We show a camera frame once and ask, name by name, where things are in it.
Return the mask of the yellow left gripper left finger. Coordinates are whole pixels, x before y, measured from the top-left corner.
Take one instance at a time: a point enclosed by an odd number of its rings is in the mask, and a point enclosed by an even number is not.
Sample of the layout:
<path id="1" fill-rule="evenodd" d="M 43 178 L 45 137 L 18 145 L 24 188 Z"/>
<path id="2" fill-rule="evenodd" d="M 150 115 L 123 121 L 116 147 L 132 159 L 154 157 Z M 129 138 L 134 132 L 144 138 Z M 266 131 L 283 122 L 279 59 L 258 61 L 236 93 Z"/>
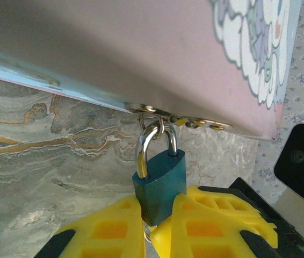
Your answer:
<path id="1" fill-rule="evenodd" d="M 145 257 L 144 223 L 135 195 L 59 228 L 35 257 Z"/>

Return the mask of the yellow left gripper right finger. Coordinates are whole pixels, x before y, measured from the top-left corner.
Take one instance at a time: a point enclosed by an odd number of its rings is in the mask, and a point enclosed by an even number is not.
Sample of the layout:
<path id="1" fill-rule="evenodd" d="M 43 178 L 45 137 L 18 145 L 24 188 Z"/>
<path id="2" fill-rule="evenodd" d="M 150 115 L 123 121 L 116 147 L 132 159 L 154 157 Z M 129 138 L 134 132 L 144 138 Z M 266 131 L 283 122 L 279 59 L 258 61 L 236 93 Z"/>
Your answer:
<path id="1" fill-rule="evenodd" d="M 150 238 L 160 257 L 256 257 L 242 232 L 252 233 L 276 250 L 276 228 L 262 215 L 227 216 L 181 193 L 174 200 L 172 215 L 151 232 Z"/>

